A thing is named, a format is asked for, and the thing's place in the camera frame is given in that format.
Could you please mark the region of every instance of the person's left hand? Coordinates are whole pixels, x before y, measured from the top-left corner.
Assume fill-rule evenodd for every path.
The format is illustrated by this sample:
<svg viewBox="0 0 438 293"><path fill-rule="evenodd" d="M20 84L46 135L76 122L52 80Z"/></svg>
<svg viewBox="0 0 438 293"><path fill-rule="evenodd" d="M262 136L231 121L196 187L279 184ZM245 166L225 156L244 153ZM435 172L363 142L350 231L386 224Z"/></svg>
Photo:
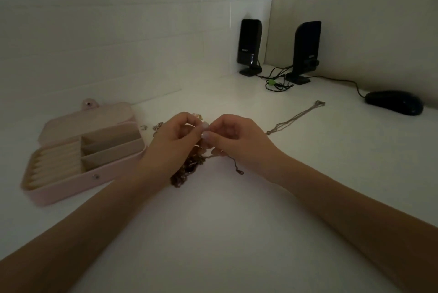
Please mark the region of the person's left hand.
<svg viewBox="0 0 438 293"><path fill-rule="evenodd" d="M202 151L194 147L208 127L208 123L187 112L179 113L163 124L140 161L139 169L145 178L168 183L191 151Z"/></svg>

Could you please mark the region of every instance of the speaker base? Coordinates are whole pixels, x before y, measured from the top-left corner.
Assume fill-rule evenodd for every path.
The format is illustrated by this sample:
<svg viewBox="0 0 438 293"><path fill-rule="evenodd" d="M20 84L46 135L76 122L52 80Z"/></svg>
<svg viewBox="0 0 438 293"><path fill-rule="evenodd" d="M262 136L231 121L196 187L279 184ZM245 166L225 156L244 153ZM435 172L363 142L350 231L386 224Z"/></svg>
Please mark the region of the speaker base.
<svg viewBox="0 0 438 293"><path fill-rule="evenodd" d="M263 69L256 65L239 71L239 74L251 77L260 74L262 71Z"/></svg>
<svg viewBox="0 0 438 293"><path fill-rule="evenodd" d="M293 73L286 74L285 79L286 81L292 82L293 84L296 85L303 85L310 82L310 80L307 77L303 77L299 75L295 76L293 75Z"/></svg>

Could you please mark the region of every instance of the person's right hand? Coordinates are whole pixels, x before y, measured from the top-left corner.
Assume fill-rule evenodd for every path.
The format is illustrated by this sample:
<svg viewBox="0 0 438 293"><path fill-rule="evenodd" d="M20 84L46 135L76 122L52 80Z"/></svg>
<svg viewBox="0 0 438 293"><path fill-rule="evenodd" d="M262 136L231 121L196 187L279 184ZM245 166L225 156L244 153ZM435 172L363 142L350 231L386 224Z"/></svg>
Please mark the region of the person's right hand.
<svg viewBox="0 0 438 293"><path fill-rule="evenodd" d="M202 133L213 155L229 156L257 174L266 176L284 154L251 119L224 114Z"/></svg>

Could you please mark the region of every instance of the desk surface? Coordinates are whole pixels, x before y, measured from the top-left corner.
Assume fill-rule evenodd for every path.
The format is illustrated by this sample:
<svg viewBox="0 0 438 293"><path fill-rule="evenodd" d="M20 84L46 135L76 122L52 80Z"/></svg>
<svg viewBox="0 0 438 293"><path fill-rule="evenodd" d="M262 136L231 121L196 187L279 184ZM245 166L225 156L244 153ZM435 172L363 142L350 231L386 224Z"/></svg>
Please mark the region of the desk surface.
<svg viewBox="0 0 438 293"><path fill-rule="evenodd" d="M241 75L194 84L133 106L149 129L174 114L223 113L269 130L326 102L273 142L287 154L367 196L438 225L438 111L404 116L369 106L354 88L312 79L285 93ZM19 181L50 116L29 117L0 133L0 258L41 234L102 187L34 207ZM398 292L353 247L283 189L228 158L207 161L180 189L149 202L73 292Z"/></svg>

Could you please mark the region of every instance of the black speaker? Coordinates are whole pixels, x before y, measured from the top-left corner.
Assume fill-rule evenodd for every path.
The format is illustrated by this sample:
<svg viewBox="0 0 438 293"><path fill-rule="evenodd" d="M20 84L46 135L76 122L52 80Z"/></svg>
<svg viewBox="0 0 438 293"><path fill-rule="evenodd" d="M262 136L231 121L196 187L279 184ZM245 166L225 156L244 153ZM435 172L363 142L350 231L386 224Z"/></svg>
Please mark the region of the black speaker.
<svg viewBox="0 0 438 293"><path fill-rule="evenodd" d="M254 76L261 73L261 67L257 65L261 32L262 25L259 19L242 20L237 62L249 66L239 72L242 75Z"/></svg>
<svg viewBox="0 0 438 293"><path fill-rule="evenodd" d="M310 82L308 78L300 75L313 72L319 66L321 25L321 21L314 21L303 23L297 28L293 49L293 69L291 73L286 75L286 81L297 85Z"/></svg>

